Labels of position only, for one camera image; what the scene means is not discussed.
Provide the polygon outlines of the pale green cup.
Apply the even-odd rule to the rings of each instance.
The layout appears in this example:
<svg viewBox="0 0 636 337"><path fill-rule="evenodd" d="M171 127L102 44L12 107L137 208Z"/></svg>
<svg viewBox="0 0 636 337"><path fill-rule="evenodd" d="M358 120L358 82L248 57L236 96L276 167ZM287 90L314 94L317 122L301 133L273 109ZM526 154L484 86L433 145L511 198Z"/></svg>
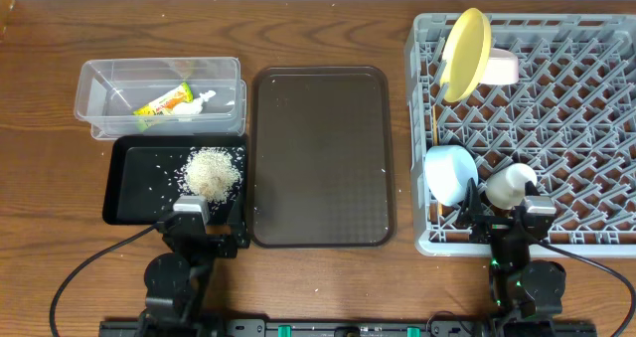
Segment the pale green cup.
<svg viewBox="0 0 636 337"><path fill-rule="evenodd" d="M523 163L512 164L486 180L485 194L490 203L501 210L511 210L525 197L527 182L537 184L536 172Z"/></svg>

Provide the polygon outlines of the light blue bowl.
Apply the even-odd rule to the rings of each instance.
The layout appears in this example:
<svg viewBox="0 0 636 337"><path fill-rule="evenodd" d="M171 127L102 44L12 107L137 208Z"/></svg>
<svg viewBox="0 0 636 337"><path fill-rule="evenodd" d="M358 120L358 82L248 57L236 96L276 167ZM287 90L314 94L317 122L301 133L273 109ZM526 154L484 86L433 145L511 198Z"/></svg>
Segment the light blue bowl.
<svg viewBox="0 0 636 337"><path fill-rule="evenodd" d="M470 180L478 184L474 158L458 145L431 147L424 158L424 175L433 197L448 207L464 200Z"/></svg>

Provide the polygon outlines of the rice food waste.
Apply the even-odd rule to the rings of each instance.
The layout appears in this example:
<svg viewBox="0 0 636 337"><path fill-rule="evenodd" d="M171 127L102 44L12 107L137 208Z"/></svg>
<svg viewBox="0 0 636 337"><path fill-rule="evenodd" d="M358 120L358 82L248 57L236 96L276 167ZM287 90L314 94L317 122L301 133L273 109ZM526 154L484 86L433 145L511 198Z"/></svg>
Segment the rice food waste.
<svg viewBox="0 0 636 337"><path fill-rule="evenodd" d="M156 154L160 182L149 187L158 199L156 213L172 207L178 198L203 197L217 213L238 194L243 155L236 147L176 147Z"/></svg>

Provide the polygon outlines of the pink white bowl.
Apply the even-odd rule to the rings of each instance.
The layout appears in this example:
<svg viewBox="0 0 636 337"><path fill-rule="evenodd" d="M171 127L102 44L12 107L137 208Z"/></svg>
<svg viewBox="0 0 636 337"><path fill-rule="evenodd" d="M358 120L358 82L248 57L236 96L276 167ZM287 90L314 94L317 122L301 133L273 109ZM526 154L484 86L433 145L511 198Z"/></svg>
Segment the pink white bowl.
<svg viewBox="0 0 636 337"><path fill-rule="evenodd" d="M481 84L516 84L520 79L519 59L512 52L493 48L490 51Z"/></svg>

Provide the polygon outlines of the pandan cake wrapper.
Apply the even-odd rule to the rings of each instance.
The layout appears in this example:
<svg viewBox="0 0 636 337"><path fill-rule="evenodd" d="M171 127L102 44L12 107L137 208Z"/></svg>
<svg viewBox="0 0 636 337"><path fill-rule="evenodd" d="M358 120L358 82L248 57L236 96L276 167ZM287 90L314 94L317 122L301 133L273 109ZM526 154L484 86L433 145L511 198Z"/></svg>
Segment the pandan cake wrapper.
<svg viewBox="0 0 636 337"><path fill-rule="evenodd" d="M140 131L144 131L157 123L155 116L172 115L174 108L178 104L191 103L193 100L193 93L189 85L181 83L177 87L135 110L133 114L139 116L136 127Z"/></svg>

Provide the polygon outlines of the yellow plate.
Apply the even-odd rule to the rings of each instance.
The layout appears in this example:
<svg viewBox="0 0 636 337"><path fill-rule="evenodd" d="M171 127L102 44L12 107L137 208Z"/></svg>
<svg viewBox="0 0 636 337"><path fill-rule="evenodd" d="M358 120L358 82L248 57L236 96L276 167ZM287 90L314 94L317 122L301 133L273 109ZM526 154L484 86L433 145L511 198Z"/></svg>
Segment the yellow plate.
<svg viewBox="0 0 636 337"><path fill-rule="evenodd" d="M491 43L490 22L481 11L470 8L459 16L442 53L440 84L446 86L445 101L462 100L477 87L486 70Z"/></svg>

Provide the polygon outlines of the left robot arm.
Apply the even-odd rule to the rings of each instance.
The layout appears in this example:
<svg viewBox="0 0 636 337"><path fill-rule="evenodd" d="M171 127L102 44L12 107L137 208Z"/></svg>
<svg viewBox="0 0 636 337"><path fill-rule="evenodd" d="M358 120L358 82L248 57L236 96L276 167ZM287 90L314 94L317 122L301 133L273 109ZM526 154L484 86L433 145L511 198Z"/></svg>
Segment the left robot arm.
<svg viewBox="0 0 636 337"><path fill-rule="evenodd" d="M249 247L243 216L244 198L238 194L226 223L227 234L207 232L211 210L201 196L179 198L156 223L170 251L154 258L144 272L145 310L136 336L211 337L226 334L222 317L202 311L215 261L234 258Z"/></svg>

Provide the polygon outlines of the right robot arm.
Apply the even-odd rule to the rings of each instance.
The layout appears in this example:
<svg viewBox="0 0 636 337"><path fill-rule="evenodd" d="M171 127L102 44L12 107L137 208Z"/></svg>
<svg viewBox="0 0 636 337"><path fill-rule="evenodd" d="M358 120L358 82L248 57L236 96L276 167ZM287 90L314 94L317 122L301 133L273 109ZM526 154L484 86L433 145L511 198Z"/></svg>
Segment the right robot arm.
<svg viewBox="0 0 636 337"><path fill-rule="evenodd" d="M532 182L508 217L488 215L470 179L456 225L471 230L471 243L491 251L489 284L498 311L476 326L475 336L554 336L553 317L562 313L566 273L557 262L531 259L530 246L548 235L556 218L553 200Z"/></svg>

